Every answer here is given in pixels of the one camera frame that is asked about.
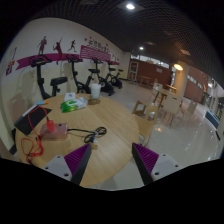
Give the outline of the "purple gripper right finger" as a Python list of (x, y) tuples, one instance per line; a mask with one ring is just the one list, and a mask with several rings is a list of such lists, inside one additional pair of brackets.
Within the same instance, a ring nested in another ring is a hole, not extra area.
[(145, 185), (182, 169), (168, 154), (157, 154), (137, 143), (132, 144), (132, 155)]

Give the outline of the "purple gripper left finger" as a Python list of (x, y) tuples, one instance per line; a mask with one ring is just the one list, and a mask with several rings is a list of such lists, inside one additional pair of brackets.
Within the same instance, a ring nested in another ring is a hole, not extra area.
[(72, 151), (66, 156), (56, 155), (43, 169), (76, 185), (81, 183), (92, 148), (90, 144)]

